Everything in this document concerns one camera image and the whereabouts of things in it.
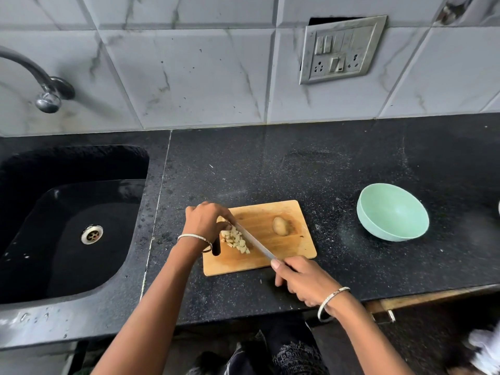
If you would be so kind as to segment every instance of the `person's right hand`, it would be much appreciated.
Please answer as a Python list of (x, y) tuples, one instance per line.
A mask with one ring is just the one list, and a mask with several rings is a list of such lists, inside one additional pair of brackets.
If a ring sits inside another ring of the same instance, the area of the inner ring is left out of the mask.
[(315, 261), (302, 255), (285, 258), (284, 262), (286, 265), (276, 259), (271, 261), (271, 267), (276, 271), (275, 285), (279, 287), (286, 280), (288, 290), (296, 293), (298, 299), (308, 307), (321, 305), (331, 293), (341, 287)]

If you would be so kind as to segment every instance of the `wooden cutting board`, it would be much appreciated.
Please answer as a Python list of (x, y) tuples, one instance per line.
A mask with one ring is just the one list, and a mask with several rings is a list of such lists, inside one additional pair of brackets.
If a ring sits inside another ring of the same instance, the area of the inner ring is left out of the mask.
[[(316, 257), (316, 248), (297, 200), (249, 205), (229, 210), (241, 226), (247, 229), (278, 259), (294, 255), (304, 255), (309, 259)], [(291, 227), (289, 235), (282, 237), (272, 230), (272, 220), (275, 217), (281, 217), (288, 221)], [(229, 247), (225, 242), (221, 242), (220, 255), (215, 256), (211, 252), (204, 253), (204, 274), (210, 277), (270, 265), (269, 259), (259, 249), (252, 247), (248, 241), (247, 246), (250, 254), (241, 254), (236, 248)]]

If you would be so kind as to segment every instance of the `bowl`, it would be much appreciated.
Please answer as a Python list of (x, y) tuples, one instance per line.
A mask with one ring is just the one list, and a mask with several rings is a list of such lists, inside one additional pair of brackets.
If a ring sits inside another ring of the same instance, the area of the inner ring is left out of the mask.
[(429, 216), (422, 203), (392, 184), (375, 183), (365, 187), (356, 210), (366, 230), (388, 241), (418, 238), (429, 228)]

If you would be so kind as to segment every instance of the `bangle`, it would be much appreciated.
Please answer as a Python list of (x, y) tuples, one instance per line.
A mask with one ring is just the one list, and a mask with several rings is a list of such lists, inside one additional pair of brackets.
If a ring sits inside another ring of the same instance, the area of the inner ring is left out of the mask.
[(181, 234), (181, 235), (179, 235), (177, 237), (177, 242), (179, 242), (179, 239), (181, 239), (182, 237), (193, 237), (193, 238), (201, 239), (201, 240), (205, 241), (206, 243), (208, 243), (210, 245), (210, 248), (207, 247), (202, 252), (211, 252), (212, 251), (212, 242), (210, 242), (206, 238), (203, 238), (201, 235), (197, 235), (197, 234)]
[(321, 319), (321, 313), (323, 312), (323, 309), (325, 307), (325, 305), (328, 304), (328, 302), (333, 299), (335, 296), (337, 296), (339, 293), (343, 292), (343, 291), (348, 291), (348, 290), (351, 290), (349, 287), (342, 287), (342, 288), (339, 288), (338, 290), (336, 290), (334, 293), (330, 294), (330, 296), (328, 296), (326, 299), (324, 299), (324, 302), (320, 305), (320, 308), (319, 310), (317, 311), (317, 319), (320, 320), (320, 322), (329, 322), (329, 321), (332, 321), (335, 317), (333, 316), (330, 316), (328, 318), (325, 318), (324, 320)]

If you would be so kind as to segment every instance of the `sink drain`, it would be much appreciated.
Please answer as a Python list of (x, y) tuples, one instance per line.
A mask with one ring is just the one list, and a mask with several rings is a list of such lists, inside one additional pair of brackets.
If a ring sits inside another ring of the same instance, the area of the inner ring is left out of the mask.
[(100, 227), (99, 225), (90, 225), (84, 230), (80, 240), (84, 245), (91, 245), (101, 239), (102, 236), (103, 227)]

